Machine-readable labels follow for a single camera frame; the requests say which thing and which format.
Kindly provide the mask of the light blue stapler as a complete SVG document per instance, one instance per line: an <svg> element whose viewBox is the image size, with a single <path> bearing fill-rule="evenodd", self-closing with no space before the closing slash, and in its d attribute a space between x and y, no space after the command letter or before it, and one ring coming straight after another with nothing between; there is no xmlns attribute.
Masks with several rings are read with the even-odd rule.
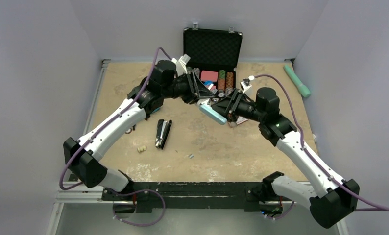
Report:
<svg viewBox="0 0 389 235"><path fill-rule="evenodd" d="M225 117L213 110L213 108L211 107L211 99L201 99L196 103L196 105L199 107L199 110L203 114L205 114L218 124L224 125L227 123L227 119Z"/></svg>

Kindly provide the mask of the black stapler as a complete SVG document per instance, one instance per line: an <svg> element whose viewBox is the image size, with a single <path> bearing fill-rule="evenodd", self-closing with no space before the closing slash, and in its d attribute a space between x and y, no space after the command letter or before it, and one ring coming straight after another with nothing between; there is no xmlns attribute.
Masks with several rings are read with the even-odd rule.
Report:
<svg viewBox="0 0 389 235"><path fill-rule="evenodd" d="M164 149L166 144L170 128L172 126L172 120L160 119L157 123L156 128L156 138L155 138L155 147L157 149Z"/></svg>

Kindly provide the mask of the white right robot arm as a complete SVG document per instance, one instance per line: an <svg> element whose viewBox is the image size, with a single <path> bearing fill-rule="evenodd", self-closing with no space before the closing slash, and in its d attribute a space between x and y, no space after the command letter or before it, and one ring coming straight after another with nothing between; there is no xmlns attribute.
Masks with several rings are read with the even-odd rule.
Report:
<svg viewBox="0 0 389 235"><path fill-rule="evenodd" d="M279 109L280 99L272 88L259 88L255 100L235 89L211 106L212 118L220 124L239 117L258 122L261 135L283 152L309 181L296 182L281 172L262 180L255 192L260 201L287 197L307 208L322 227L330 228L356 210L360 187L355 180L345 180L327 166L301 139L296 126Z"/></svg>

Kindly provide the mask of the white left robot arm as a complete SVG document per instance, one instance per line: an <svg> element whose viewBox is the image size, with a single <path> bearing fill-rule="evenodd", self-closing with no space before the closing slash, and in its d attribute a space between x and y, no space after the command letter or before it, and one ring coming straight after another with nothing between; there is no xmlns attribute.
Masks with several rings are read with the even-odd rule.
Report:
<svg viewBox="0 0 389 235"><path fill-rule="evenodd" d="M69 137L64 141L66 168L81 184L88 188L110 188L120 200L129 199L133 193L129 184L131 179L119 170L103 166L100 160L127 130L145 120L167 98L181 98L187 104L196 104L201 112L217 123L224 125L227 122L212 109L209 99L213 93L188 72L184 59L157 62L141 84L101 124L77 140Z"/></svg>

